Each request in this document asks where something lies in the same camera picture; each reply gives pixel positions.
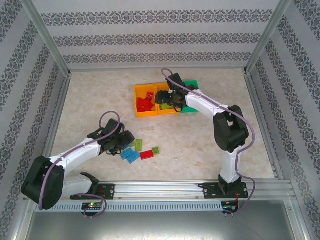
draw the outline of metal profile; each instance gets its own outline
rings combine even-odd
[[[53,37],[51,36],[45,22],[43,21],[40,13],[38,12],[34,1],[33,0],[21,0],[21,3],[26,10],[27,14],[31,18],[33,24],[35,25],[36,29],[38,30],[41,38],[43,39],[44,43],[47,45],[50,53],[52,54],[54,60],[58,64],[59,68],[63,72],[64,76],[70,72],[67,63],[60,53],[57,44],[55,43]]]
[[[280,0],[278,5],[276,6],[266,28],[263,31],[263,34],[261,35],[256,47],[254,48],[245,66],[246,73],[251,73],[251,71],[254,69],[262,51],[265,49],[265,46],[267,45],[275,29],[277,28],[280,19],[284,15],[290,3],[291,0]]]

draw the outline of enclosure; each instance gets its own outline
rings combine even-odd
[[[0,239],[320,239],[319,14],[319,0],[1,1]],[[239,171],[256,190],[234,217],[198,187],[222,169],[213,121],[137,112],[167,89],[161,68],[254,128]],[[160,154],[101,154],[71,172],[115,185],[99,218],[69,198],[40,211],[21,194],[34,159],[79,144],[106,111]]]

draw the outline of black bracket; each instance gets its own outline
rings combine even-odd
[[[105,200],[113,200],[115,196],[115,187],[114,184],[103,184],[99,183],[97,186],[97,192],[94,195],[101,196]],[[79,196],[79,195],[72,195],[70,196],[71,200],[98,200],[95,197],[90,196]]]
[[[203,189],[204,199],[235,199],[238,193],[239,199],[247,199],[249,197],[247,185],[241,182],[233,191],[229,191],[226,195],[220,190],[218,182],[205,182],[198,184]]]

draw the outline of white floor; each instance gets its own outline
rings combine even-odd
[[[253,178],[274,178],[241,69],[172,69],[182,80],[197,80],[216,101],[241,107],[256,132],[254,146],[242,154],[240,172]],[[105,153],[88,160],[71,175],[88,172],[100,181],[217,179],[222,152],[214,140],[213,121],[201,113],[136,118],[134,86],[165,82],[159,70],[73,73],[52,155],[60,154],[99,128],[100,116],[116,111],[126,130],[143,139],[142,151],[159,147],[160,155],[133,164]],[[114,115],[105,116],[104,125]]]

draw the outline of orange container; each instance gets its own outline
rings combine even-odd
[[[168,84],[165,83],[156,83],[155,84],[156,92],[159,91],[169,91]],[[158,115],[167,115],[167,114],[178,114],[174,108],[162,110],[159,104],[156,104],[156,110],[158,111]]]
[[[145,99],[147,97],[147,93],[151,92],[153,93],[152,101],[151,103],[154,105],[151,111],[143,111],[138,112],[137,110],[137,101],[138,98]],[[135,116],[137,118],[143,118],[143,117],[151,117],[151,116],[157,116],[157,104],[155,104],[155,97],[157,94],[157,89],[154,84],[148,84],[148,85],[136,85],[134,86],[134,109],[135,109]]]

